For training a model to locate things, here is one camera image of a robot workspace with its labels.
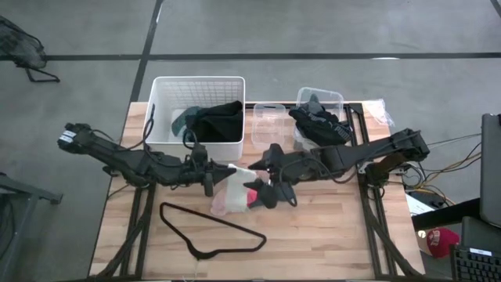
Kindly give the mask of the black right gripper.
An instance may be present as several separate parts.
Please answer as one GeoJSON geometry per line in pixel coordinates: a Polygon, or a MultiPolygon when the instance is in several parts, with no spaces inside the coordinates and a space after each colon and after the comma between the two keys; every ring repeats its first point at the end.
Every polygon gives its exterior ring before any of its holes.
{"type": "Polygon", "coordinates": [[[257,178],[245,187],[258,192],[258,200],[251,208],[275,208],[279,202],[297,206],[293,185],[299,182],[314,181],[321,169],[311,155],[302,152],[285,154],[278,143],[272,143],[259,161],[249,165],[250,170],[264,171],[267,180],[257,178]]]}

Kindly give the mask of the thick white sock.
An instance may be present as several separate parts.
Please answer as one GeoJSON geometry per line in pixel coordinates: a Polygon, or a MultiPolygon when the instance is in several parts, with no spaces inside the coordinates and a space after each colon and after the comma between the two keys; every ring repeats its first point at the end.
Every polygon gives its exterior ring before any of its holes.
{"type": "Polygon", "coordinates": [[[229,164],[229,167],[236,169],[236,172],[227,178],[224,201],[225,213],[246,212],[248,204],[251,202],[249,200],[249,191],[252,190],[245,187],[244,184],[252,183],[258,176],[254,171],[234,164],[229,164]]]}

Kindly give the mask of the plain black garment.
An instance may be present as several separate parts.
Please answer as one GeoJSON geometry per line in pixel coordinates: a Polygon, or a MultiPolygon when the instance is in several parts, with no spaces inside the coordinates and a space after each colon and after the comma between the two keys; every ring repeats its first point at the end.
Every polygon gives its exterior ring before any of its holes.
{"type": "Polygon", "coordinates": [[[186,117],[186,127],[200,143],[237,143],[243,137],[243,104],[236,100],[201,108],[186,117]]]}

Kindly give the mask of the black Puma underwear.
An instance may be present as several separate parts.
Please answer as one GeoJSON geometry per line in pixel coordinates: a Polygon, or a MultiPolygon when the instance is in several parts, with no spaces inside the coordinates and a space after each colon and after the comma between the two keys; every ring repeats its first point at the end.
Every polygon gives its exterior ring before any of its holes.
{"type": "Polygon", "coordinates": [[[346,122],[340,122],[337,115],[325,111],[310,110],[307,107],[293,107],[288,113],[296,128],[306,139],[319,146],[343,145],[351,140],[351,129],[346,122]]]}

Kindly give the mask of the green patterned shirt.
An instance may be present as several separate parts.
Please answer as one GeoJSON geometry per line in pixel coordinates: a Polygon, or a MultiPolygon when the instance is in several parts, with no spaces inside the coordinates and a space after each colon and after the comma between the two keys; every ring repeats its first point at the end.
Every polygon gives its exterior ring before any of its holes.
{"type": "Polygon", "coordinates": [[[183,127],[186,127],[186,118],[188,116],[194,116],[198,111],[201,110],[201,107],[189,107],[172,122],[171,124],[171,130],[175,136],[178,136],[179,133],[182,131],[183,127]]]}

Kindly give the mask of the dark grey sock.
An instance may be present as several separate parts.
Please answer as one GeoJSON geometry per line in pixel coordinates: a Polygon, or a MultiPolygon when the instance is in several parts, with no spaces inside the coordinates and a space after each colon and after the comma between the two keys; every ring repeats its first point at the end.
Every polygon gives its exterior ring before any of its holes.
{"type": "Polygon", "coordinates": [[[319,114],[325,110],[325,108],[319,102],[319,98],[316,94],[311,94],[309,101],[307,103],[304,103],[302,107],[307,112],[312,114],[319,114]]]}

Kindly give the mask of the small clear plastic container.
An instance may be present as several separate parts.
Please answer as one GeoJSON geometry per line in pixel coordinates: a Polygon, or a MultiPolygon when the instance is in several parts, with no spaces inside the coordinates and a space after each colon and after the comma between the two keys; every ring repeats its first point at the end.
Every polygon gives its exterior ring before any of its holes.
{"type": "Polygon", "coordinates": [[[251,141],[257,150],[267,150],[271,144],[285,142],[283,128],[286,108],[278,103],[256,103],[253,109],[251,141]]]}

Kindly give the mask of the tall clear plastic container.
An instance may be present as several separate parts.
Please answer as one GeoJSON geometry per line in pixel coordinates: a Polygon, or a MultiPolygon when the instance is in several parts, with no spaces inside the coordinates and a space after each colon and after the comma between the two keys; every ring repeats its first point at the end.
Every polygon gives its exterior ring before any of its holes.
{"type": "MultiPolygon", "coordinates": [[[[297,106],[303,106],[311,100],[318,101],[327,112],[335,114],[340,121],[346,121],[344,97],[340,93],[310,87],[303,87],[298,91],[297,106]]],[[[317,143],[304,137],[296,126],[294,126],[293,137],[295,150],[310,150],[319,147],[317,143]]]]}

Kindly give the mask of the white perforated laundry basket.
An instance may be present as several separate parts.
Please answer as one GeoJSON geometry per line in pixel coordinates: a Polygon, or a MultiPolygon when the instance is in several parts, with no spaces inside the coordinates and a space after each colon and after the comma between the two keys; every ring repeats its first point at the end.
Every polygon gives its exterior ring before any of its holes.
{"type": "Polygon", "coordinates": [[[146,138],[152,151],[184,158],[190,153],[182,133],[174,134],[173,121],[190,107],[211,108],[239,101],[245,103],[245,79],[240,76],[163,76],[153,80],[146,120],[153,129],[146,138]]]}

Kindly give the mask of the clear plastic bag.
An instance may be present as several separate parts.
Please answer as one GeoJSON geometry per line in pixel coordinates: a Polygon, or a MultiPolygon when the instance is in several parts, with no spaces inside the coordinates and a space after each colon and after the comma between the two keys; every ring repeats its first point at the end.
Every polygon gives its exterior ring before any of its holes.
{"type": "Polygon", "coordinates": [[[391,115],[386,111],[386,104],[383,99],[367,100],[362,104],[378,124],[389,127],[395,126],[391,115]]]}

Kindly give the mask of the white paper sheet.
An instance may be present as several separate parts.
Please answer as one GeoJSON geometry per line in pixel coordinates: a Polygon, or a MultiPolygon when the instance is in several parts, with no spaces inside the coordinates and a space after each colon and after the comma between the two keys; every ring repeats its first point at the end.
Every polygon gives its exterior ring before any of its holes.
{"type": "Polygon", "coordinates": [[[428,212],[428,206],[418,201],[414,197],[411,197],[408,194],[406,194],[405,198],[411,216],[420,215],[423,214],[424,212],[428,212]]]}

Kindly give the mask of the grey side table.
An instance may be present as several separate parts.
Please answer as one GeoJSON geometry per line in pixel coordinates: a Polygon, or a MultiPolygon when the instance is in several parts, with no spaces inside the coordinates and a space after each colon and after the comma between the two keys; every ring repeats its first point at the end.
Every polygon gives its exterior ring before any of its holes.
{"type": "Polygon", "coordinates": [[[29,221],[38,201],[47,200],[50,204],[59,204],[63,195],[16,181],[2,172],[0,172],[0,193],[8,197],[9,200],[6,205],[12,207],[10,210],[12,225],[9,228],[12,234],[5,249],[0,253],[0,282],[8,282],[12,276],[16,260],[20,255],[20,245],[23,235],[27,231],[29,221]],[[24,210],[19,215],[16,215],[11,201],[14,197],[26,201],[24,210]]]}

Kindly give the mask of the black box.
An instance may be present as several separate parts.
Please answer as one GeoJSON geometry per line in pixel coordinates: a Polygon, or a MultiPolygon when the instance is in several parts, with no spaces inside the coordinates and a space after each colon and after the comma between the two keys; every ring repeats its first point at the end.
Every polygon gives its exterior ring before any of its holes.
{"type": "Polygon", "coordinates": [[[473,217],[464,217],[461,244],[486,251],[501,252],[501,228],[473,217]]]}

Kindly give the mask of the black keyboard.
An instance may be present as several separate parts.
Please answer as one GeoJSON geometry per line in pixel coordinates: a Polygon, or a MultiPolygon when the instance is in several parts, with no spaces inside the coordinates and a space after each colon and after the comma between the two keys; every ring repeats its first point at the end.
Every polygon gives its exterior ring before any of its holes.
{"type": "Polygon", "coordinates": [[[450,246],[452,278],[465,282],[501,282],[501,252],[450,246]]]}

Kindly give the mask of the black mesh chair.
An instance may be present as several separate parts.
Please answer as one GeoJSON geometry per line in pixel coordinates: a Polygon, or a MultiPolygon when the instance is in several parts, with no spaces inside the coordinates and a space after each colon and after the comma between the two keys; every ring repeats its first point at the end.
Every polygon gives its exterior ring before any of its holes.
{"type": "Polygon", "coordinates": [[[4,16],[0,16],[0,54],[13,61],[18,68],[24,69],[30,82],[60,82],[57,76],[42,70],[46,67],[47,59],[41,41],[4,16]]]}

